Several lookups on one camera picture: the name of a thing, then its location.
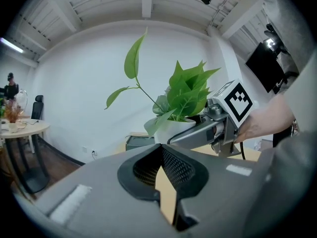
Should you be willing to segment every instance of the gray device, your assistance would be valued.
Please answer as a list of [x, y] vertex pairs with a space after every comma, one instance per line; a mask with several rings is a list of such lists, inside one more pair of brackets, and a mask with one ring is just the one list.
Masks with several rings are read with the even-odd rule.
[[[90, 162], [36, 202], [19, 199], [50, 237], [253, 237], [285, 217], [310, 186], [316, 133], [282, 141], [257, 162], [150, 145]], [[162, 166], [177, 191], [173, 225], [161, 213], [155, 176]], [[50, 213], [83, 184], [91, 192], [61, 226]]]

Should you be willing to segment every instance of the black monitor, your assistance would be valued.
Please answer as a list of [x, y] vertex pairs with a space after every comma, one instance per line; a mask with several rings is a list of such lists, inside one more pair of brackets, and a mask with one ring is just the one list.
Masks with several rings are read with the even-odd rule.
[[266, 43], [260, 43], [246, 62], [246, 66], [257, 76], [267, 92], [284, 78], [284, 72]]

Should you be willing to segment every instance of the potted plant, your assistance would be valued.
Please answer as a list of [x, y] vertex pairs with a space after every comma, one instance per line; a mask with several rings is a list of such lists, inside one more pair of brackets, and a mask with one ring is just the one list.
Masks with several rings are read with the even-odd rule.
[[147, 121], [144, 128], [149, 136], [155, 138], [156, 143], [166, 143], [172, 136], [193, 127], [196, 122], [187, 119], [200, 113], [205, 107], [207, 95], [207, 79], [219, 69], [204, 71], [205, 63], [201, 61], [198, 66], [183, 69], [177, 61], [174, 74], [169, 79], [169, 87], [165, 95], [158, 96], [154, 101], [142, 88], [138, 80], [139, 50], [147, 34], [137, 40], [129, 50], [125, 62], [124, 72], [128, 78], [136, 80], [135, 87], [123, 87], [114, 91], [107, 99], [105, 109], [108, 109], [114, 100], [123, 91], [140, 89], [154, 103], [153, 113], [157, 117]]
[[15, 100], [8, 100], [5, 102], [4, 117], [9, 121], [10, 133], [16, 133], [18, 131], [15, 122], [18, 120], [20, 112], [21, 107]]

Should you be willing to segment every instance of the gray surface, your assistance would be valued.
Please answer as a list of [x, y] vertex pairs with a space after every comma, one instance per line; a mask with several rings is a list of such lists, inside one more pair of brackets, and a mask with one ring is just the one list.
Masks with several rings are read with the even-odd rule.
[[48, 214], [77, 184], [91, 193], [68, 224], [88, 237], [167, 237], [175, 229], [154, 202], [135, 199], [119, 184], [117, 171], [128, 158], [152, 146], [144, 146], [88, 163], [48, 189], [36, 206]]
[[153, 144], [155, 144], [154, 137], [149, 138], [148, 136], [130, 136], [125, 145], [125, 149], [128, 151], [141, 146]]
[[[265, 183], [273, 154], [260, 155], [258, 162], [224, 159], [182, 152], [201, 162], [209, 171], [209, 180], [202, 191], [192, 198], [181, 200], [186, 216], [199, 224], [187, 232], [192, 237], [241, 237], [246, 217]], [[225, 170], [229, 164], [252, 168], [249, 177]]]
[[[67, 225], [69, 230], [83, 236], [178, 237], [188, 233], [193, 237], [210, 237], [211, 234], [213, 237], [239, 237], [264, 183], [270, 154], [261, 155], [255, 163], [170, 146], [202, 163], [209, 172], [209, 180], [200, 193], [180, 201], [185, 215], [199, 223], [179, 233], [167, 222], [158, 205], [135, 199], [117, 179], [117, 170], [125, 160], [152, 147], [136, 148], [84, 165], [45, 192], [36, 206], [47, 215], [77, 184], [83, 184], [93, 189]], [[230, 164], [253, 171], [249, 177], [239, 175], [226, 170]]]

